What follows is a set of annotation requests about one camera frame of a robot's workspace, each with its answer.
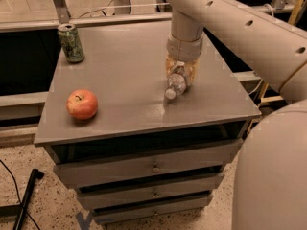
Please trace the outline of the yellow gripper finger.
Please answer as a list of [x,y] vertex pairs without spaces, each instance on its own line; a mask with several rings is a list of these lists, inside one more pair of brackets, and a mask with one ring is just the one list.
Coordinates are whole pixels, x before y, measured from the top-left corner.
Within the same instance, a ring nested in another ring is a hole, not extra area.
[[199,61],[197,59],[185,63],[186,81],[188,86],[191,86],[193,84],[198,67]]
[[177,62],[170,55],[166,56],[165,69],[167,78],[169,78],[170,75],[173,73],[173,68],[175,67],[176,63]]

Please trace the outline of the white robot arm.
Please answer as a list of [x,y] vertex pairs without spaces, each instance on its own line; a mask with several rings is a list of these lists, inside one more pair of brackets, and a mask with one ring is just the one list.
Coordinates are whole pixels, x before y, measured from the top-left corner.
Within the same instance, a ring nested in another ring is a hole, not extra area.
[[197,60],[208,30],[287,102],[241,147],[232,229],[307,230],[307,34],[235,0],[167,1],[172,59]]

